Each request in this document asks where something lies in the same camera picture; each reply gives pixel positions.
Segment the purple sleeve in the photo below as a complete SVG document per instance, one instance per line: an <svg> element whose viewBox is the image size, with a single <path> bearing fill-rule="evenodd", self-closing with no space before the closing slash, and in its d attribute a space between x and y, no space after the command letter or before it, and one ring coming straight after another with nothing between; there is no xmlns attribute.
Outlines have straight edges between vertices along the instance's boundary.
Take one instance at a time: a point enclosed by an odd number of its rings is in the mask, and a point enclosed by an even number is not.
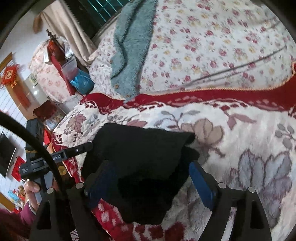
<svg viewBox="0 0 296 241"><path fill-rule="evenodd" d="M29 203L26 203L24 209L18 214L0 209L0 220L14 233L24 238L29 238L30 227L35 220L35 215L32 213Z"/></svg>

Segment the curtain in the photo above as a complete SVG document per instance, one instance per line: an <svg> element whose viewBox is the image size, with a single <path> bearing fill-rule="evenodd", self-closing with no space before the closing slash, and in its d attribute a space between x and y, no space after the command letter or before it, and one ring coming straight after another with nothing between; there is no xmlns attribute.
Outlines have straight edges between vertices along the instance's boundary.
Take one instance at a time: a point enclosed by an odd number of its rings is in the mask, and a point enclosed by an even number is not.
<svg viewBox="0 0 296 241"><path fill-rule="evenodd" d="M73 13L63 0L56 0L41 13L43 21L47 22L50 31L64 37L75 56L84 66L90 66L94 60L91 54L96 50L91 39L80 27Z"/></svg>

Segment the hand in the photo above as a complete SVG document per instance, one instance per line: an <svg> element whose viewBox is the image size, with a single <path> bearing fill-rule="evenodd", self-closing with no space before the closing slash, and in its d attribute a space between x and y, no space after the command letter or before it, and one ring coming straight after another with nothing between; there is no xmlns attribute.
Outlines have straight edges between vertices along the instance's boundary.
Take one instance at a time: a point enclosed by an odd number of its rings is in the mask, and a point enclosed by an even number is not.
<svg viewBox="0 0 296 241"><path fill-rule="evenodd" d="M40 187L37 183L33 182L33 181L28 181L25 186L25 192L27 194L27 197L30 201L31 207L37 211L39 204L37 203L36 197L35 197L35 193L38 193L40 191Z"/></svg>

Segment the black cloth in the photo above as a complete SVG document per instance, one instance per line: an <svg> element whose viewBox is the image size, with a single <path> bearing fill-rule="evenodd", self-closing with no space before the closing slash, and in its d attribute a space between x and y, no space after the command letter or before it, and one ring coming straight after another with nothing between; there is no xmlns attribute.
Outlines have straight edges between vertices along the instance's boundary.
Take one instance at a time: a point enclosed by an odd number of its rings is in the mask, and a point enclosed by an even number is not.
<svg viewBox="0 0 296 241"><path fill-rule="evenodd" d="M93 140L82 176L86 179L103 160L109 160L116 178L106 183L110 188L105 201L116 206L127 223L160 224L189 176L189 163L199 157L185 147L194 139L189 132L108 123Z"/></svg>

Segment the floral bed sheet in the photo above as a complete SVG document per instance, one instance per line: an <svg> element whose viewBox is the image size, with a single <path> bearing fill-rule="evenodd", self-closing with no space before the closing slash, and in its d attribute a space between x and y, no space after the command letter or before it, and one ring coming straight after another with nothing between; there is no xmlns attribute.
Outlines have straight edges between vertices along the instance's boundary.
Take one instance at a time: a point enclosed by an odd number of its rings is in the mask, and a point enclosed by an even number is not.
<svg viewBox="0 0 296 241"><path fill-rule="evenodd" d="M201 88L261 89L291 75L296 44L265 5L250 0L159 0L139 75L140 93ZM108 30L90 68L94 92L123 99L110 84L115 53Z"/></svg>
<svg viewBox="0 0 296 241"><path fill-rule="evenodd" d="M85 97L53 133L56 151L92 141L108 122L168 131L190 131L206 172L229 187L256 189L272 240L284 241L296 223L296 76L280 87L252 90L199 90L151 96L124 103L101 93ZM83 181L85 154L65 162ZM190 178L160 225L126 224L116 207L101 200L93 210L114 240L198 240L211 212ZM232 209L222 240L233 225Z"/></svg>

